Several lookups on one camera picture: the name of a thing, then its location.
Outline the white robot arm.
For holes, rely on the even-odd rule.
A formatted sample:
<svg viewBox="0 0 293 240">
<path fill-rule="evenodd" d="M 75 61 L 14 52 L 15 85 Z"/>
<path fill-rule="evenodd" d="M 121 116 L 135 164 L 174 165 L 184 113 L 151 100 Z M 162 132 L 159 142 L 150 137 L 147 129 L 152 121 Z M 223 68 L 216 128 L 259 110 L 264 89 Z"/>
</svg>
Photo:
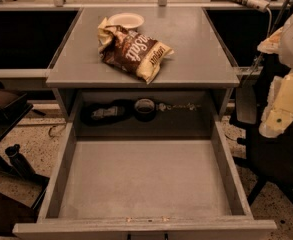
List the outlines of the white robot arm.
<svg viewBox="0 0 293 240">
<path fill-rule="evenodd" d="M 262 136 L 276 138 L 293 122 L 293 13 L 257 49 L 264 54 L 277 54 L 279 62 L 290 69 L 284 77 L 275 76 L 272 80 L 259 126 Z"/>
</svg>

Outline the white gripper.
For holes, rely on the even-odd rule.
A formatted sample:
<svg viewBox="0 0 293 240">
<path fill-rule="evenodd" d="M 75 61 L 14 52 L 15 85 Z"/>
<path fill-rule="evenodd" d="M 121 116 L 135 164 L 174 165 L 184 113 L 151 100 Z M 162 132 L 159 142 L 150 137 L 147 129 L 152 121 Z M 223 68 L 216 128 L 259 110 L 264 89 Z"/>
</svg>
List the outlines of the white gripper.
<svg viewBox="0 0 293 240">
<path fill-rule="evenodd" d="M 266 138 L 277 138 L 293 122 L 293 69 L 284 77 L 274 77 L 267 101 L 259 133 Z"/>
</svg>

